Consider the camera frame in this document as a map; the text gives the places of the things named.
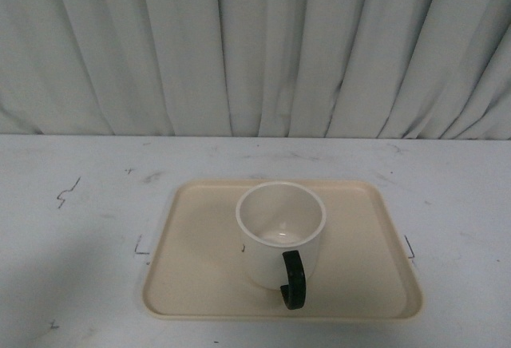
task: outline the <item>plastic tray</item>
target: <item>plastic tray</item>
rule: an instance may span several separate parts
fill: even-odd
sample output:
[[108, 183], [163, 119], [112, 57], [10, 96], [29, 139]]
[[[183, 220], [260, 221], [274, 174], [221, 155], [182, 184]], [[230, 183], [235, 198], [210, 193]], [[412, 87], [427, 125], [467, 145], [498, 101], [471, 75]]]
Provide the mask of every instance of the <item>plastic tray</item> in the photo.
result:
[[359, 181], [293, 180], [327, 208], [307, 301], [288, 310], [279, 291], [253, 283], [242, 266], [237, 200], [266, 180], [198, 180], [172, 203], [145, 281], [158, 318], [296, 319], [341, 322], [410, 318], [422, 293], [378, 190]]

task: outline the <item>white table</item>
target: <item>white table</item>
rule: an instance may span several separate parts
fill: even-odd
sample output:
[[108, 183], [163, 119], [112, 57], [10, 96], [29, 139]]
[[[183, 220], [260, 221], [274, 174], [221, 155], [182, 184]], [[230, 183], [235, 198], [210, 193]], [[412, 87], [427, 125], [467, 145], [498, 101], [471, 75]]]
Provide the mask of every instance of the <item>white table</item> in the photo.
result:
[[[509, 347], [511, 142], [0, 136], [0, 346]], [[203, 178], [365, 180], [415, 253], [406, 322], [171, 322], [141, 288]]]

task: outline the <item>black mark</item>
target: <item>black mark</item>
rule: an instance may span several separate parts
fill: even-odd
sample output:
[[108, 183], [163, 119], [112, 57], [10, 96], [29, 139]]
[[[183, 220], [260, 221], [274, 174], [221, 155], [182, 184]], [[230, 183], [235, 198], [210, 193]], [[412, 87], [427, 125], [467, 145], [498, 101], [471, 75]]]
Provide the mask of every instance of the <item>black mark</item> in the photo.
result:
[[56, 326], [55, 325], [55, 319], [53, 319], [50, 323], [50, 330], [56, 330], [58, 328], [60, 328], [61, 326]]
[[415, 257], [414, 250], [412, 246], [410, 246], [410, 242], [408, 241], [408, 238], [405, 235], [406, 244], [408, 244], [408, 248], [410, 249], [410, 252], [412, 253], [412, 256], [408, 256], [408, 259], [413, 259]]
[[141, 243], [142, 235], [138, 236], [137, 245], [135, 246], [135, 255], [149, 255], [149, 252], [139, 252], [138, 245]]
[[73, 187], [72, 187], [72, 188], [70, 188], [70, 189], [68, 189], [68, 190], [64, 190], [64, 191], [62, 191], [60, 194], [58, 194], [58, 196], [57, 196], [57, 200], [60, 200], [60, 201], [61, 201], [60, 205], [58, 206], [58, 209], [59, 209], [59, 210], [61, 209], [62, 205], [64, 205], [64, 202], [65, 202], [65, 199], [64, 199], [64, 198], [62, 198], [62, 195], [63, 195], [63, 194], [65, 194], [66, 192], [72, 192], [72, 191], [73, 191], [73, 190], [77, 187], [78, 182], [80, 181], [80, 179], [81, 179], [81, 176], [78, 178], [77, 182], [73, 185]]
[[152, 182], [156, 182], [158, 181], [161, 176], [163, 175], [163, 172], [160, 171], [160, 172], [155, 172], [154, 174], [151, 174], [149, 176], [146, 176], [143, 180], [142, 180], [142, 183], [146, 183], [146, 184], [150, 184]]
[[408, 151], [407, 149], [405, 149], [405, 148], [400, 148], [400, 147], [396, 146], [395, 144], [387, 143], [386, 145], [387, 145], [387, 146], [390, 146], [391, 148], [393, 148], [393, 149], [394, 149], [394, 152], [395, 152], [396, 154], [401, 154], [401, 153], [403, 153], [403, 152], [407, 152], [407, 151]]

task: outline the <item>tray rim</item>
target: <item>tray rim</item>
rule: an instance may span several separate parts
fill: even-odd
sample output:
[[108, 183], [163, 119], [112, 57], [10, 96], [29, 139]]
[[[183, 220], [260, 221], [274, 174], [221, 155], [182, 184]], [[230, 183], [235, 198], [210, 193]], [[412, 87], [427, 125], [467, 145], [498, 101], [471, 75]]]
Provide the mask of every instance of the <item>tray rim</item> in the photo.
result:
[[[406, 261], [405, 264], [406, 269], [409, 271], [411, 278], [413, 278], [412, 284], [415, 287], [416, 297], [418, 301], [418, 307], [414, 314], [411, 314], [406, 317], [346, 317], [346, 316], [293, 316], [293, 315], [226, 315], [226, 314], [161, 314], [157, 311], [153, 310], [151, 306], [148, 304], [146, 295], [148, 290], [148, 284], [151, 276], [153, 275], [154, 268], [156, 265], [154, 263], [154, 258], [160, 255], [160, 250], [163, 248], [163, 235], [170, 228], [171, 222], [169, 222], [169, 218], [172, 212], [176, 209], [176, 203], [179, 197], [186, 191], [188, 188], [197, 186], [197, 185], [212, 185], [213, 182], [221, 182], [222, 185], [232, 182], [233, 184], [244, 184], [244, 185], [257, 185], [264, 182], [270, 181], [288, 181], [295, 182], [298, 184], [358, 184], [361, 186], [365, 186], [369, 189], [373, 194], [375, 194], [380, 204], [382, 205], [382, 209], [388, 215], [388, 226], [390, 229], [390, 233], [395, 235], [395, 242], [398, 245], [398, 253], [400, 254], [400, 258], [402, 261]], [[177, 190], [171, 197], [169, 198], [171, 202], [169, 210], [165, 213], [164, 226], [162, 231], [158, 234], [158, 242], [157, 246], [152, 253], [154, 257], [149, 270], [145, 274], [145, 279], [141, 288], [141, 299], [143, 303], [143, 308], [145, 311], [154, 318], [160, 320], [168, 320], [168, 321], [196, 321], [196, 322], [307, 322], [307, 323], [406, 323], [411, 320], [416, 319], [422, 312], [424, 311], [424, 292], [421, 288], [420, 283], [417, 280], [416, 274], [414, 273], [414, 269], [412, 267], [412, 263], [408, 259], [405, 253], [405, 245], [402, 242], [401, 238], [398, 237], [397, 228], [394, 225], [394, 221], [390, 216], [390, 212], [386, 205], [386, 201], [384, 200], [382, 193], [379, 189], [372, 183], [366, 182], [365, 180], [354, 180], [354, 179], [300, 179], [300, 178], [204, 178], [204, 179], [192, 179], [189, 180], [182, 185], [180, 185]]]

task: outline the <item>mug rim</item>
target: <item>mug rim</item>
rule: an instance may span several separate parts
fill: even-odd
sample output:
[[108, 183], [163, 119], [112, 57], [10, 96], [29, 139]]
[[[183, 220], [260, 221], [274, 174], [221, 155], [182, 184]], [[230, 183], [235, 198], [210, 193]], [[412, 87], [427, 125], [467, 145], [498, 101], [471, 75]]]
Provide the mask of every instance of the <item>mug rim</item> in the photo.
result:
[[[250, 230], [248, 230], [247, 226], [245, 226], [245, 224], [241, 220], [240, 209], [241, 209], [242, 203], [247, 198], [247, 196], [249, 196], [254, 191], [259, 190], [259, 189], [261, 189], [263, 187], [273, 186], [273, 185], [287, 185], [287, 186], [293, 186], [293, 187], [299, 188], [299, 189], [305, 191], [306, 193], [308, 193], [309, 195], [311, 195], [315, 199], [316, 203], [319, 205], [319, 208], [321, 209], [321, 221], [319, 222], [319, 226], [307, 238], [301, 239], [298, 242], [286, 243], [286, 244], [269, 242], [269, 241], [267, 241], [265, 239], [260, 238], [259, 236], [256, 236], [255, 234], [253, 234]], [[269, 246], [269, 247], [275, 247], [275, 248], [282, 248], [282, 249], [284, 249], [284, 248], [293, 248], [293, 247], [302, 246], [305, 243], [310, 242], [316, 236], [319, 235], [319, 233], [325, 227], [325, 223], [327, 222], [327, 210], [325, 208], [325, 204], [323, 203], [321, 198], [318, 196], [318, 194], [316, 194], [310, 188], [307, 188], [307, 187], [303, 186], [302, 184], [298, 184], [298, 183], [295, 183], [295, 182], [287, 182], [287, 181], [284, 181], [284, 180], [273, 180], [273, 181], [270, 181], [270, 182], [264, 182], [264, 183], [261, 183], [261, 184], [257, 184], [256, 186], [254, 186], [254, 187], [250, 188], [249, 190], [247, 190], [240, 197], [240, 199], [238, 200], [238, 203], [236, 205], [236, 221], [238, 222], [238, 225], [243, 230], [245, 235], [248, 235], [251, 239], [255, 240], [258, 243], [264, 244], [265, 246]]]

